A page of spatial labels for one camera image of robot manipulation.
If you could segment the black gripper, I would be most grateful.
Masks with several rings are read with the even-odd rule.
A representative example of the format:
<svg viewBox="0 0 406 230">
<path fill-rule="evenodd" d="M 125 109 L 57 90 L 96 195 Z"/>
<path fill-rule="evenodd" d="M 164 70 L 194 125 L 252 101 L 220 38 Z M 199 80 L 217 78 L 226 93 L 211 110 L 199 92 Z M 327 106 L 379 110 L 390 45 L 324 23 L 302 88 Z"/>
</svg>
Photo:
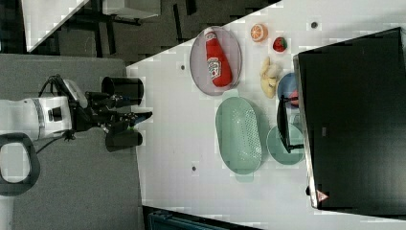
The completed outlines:
<svg viewBox="0 0 406 230">
<path fill-rule="evenodd" d="M 74 132 L 86 131 L 92 127 L 110 123 L 116 114 L 107 103 L 111 100 L 111 107 L 126 107 L 137 105 L 138 100 L 127 96 L 110 95 L 102 92 L 83 93 L 72 80 L 63 80 L 65 93 L 71 114 L 72 130 Z M 137 124 L 149 119 L 152 112 L 118 113 L 112 126 L 116 130 L 131 130 Z"/>
</svg>

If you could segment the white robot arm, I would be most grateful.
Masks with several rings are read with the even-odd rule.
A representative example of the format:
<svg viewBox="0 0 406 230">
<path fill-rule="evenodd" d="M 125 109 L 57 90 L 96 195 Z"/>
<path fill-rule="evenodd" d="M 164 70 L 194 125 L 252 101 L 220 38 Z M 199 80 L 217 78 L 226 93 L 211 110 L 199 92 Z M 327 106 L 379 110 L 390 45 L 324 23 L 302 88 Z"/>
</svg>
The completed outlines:
<svg viewBox="0 0 406 230">
<path fill-rule="evenodd" d="M 51 95 L 1 102 L 1 230 L 11 230 L 14 198 L 39 178 L 36 141 L 70 141 L 79 132 L 99 127 L 108 151 L 125 150 L 143 143 L 135 126 L 152 116 L 150 111 L 120 112 L 120 107 L 142 100 L 125 91 L 82 92 L 74 81 L 58 75 L 49 77 L 42 88 Z"/>
</svg>

